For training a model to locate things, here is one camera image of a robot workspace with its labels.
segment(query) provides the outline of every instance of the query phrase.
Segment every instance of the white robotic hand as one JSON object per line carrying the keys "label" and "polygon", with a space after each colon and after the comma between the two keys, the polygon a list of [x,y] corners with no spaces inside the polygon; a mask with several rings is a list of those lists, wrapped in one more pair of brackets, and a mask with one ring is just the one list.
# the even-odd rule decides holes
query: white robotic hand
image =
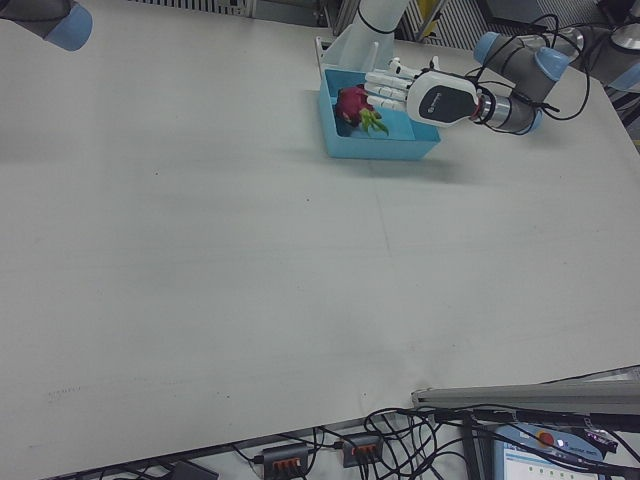
{"label": "white robotic hand", "polygon": [[386,73],[374,71],[365,78],[369,104],[406,111],[417,122],[448,127],[480,109],[475,85],[464,77],[440,72],[438,57],[423,70],[408,68],[394,58]]}

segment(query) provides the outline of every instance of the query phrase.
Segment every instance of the dragon fruit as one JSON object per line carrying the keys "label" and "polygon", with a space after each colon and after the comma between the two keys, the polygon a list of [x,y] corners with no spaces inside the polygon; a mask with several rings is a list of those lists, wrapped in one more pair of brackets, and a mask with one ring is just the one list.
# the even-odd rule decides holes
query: dragon fruit
{"label": "dragon fruit", "polygon": [[336,117],[352,127],[362,125],[367,134],[371,128],[375,132],[389,135],[389,129],[380,120],[382,116],[367,102],[367,92],[363,84],[338,90]]}

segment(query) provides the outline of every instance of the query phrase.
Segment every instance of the blue plastic bin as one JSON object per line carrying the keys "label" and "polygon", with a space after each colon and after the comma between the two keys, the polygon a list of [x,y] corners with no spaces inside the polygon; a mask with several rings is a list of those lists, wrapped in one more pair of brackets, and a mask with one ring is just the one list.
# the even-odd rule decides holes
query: blue plastic bin
{"label": "blue plastic bin", "polygon": [[438,129],[414,122],[405,112],[376,107],[389,129],[370,135],[336,118],[338,90],[365,82],[364,73],[327,69],[322,75],[318,105],[327,151],[332,157],[379,160],[420,160],[440,142]]}

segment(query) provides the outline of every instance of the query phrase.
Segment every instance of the white tabletop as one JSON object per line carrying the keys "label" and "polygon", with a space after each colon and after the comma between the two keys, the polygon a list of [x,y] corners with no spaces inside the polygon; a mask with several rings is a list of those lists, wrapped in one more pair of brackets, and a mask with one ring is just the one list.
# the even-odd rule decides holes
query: white tabletop
{"label": "white tabletop", "polygon": [[600,87],[525,138],[336,160],[318,30],[84,4],[75,54],[0,28],[0,478],[640,363],[639,159]]}

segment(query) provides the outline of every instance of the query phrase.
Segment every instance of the electrical outlet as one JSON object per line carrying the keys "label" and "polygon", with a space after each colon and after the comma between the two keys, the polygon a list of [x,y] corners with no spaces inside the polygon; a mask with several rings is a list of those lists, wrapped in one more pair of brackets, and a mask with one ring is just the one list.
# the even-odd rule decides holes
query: electrical outlet
{"label": "electrical outlet", "polygon": [[382,456],[382,437],[372,433],[345,435],[342,443],[342,466],[357,467],[363,463],[374,463]]}
{"label": "electrical outlet", "polygon": [[266,448],[262,451],[264,480],[288,480],[306,475],[309,447],[304,443]]}

